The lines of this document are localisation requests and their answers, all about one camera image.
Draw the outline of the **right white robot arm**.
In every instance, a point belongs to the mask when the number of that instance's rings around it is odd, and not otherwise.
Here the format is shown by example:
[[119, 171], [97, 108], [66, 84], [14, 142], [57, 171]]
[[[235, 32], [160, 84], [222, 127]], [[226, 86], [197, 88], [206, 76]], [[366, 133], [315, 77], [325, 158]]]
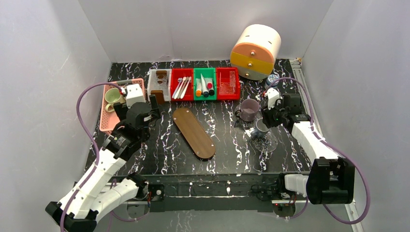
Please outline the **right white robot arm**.
[[274, 89], [265, 94], [267, 105], [261, 109], [263, 123], [268, 127], [282, 125], [301, 145], [312, 163], [309, 175], [282, 174], [280, 192], [293, 192], [307, 197], [312, 204], [349, 204], [353, 201], [355, 167], [346, 158], [324, 145], [303, 112], [301, 97], [281, 95]]

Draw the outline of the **red cap toothpaste tube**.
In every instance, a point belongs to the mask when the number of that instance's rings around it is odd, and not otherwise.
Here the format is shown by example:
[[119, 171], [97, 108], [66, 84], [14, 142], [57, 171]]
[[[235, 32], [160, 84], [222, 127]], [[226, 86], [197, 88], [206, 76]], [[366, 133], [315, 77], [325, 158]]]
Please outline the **red cap toothpaste tube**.
[[206, 82], [206, 86], [207, 86], [208, 89], [213, 88], [213, 78], [206, 78], [205, 82]]

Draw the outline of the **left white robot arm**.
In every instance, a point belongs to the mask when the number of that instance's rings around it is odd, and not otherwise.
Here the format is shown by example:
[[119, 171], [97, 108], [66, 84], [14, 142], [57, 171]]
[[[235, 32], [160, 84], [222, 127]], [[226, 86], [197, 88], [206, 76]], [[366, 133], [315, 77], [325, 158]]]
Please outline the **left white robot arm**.
[[99, 156], [69, 193], [46, 206], [46, 213], [63, 232], [92, 232], [105, 215], [123, 202], [147, 197], [148, 181], [137, 173], [105, 193], [101, 190], [148, 140], [150, 122], [159, 119], [156, 97], [149, 98], [150, 103], [136, 102], [131, 107], [115, 104], [120, 122], [104, 141]]

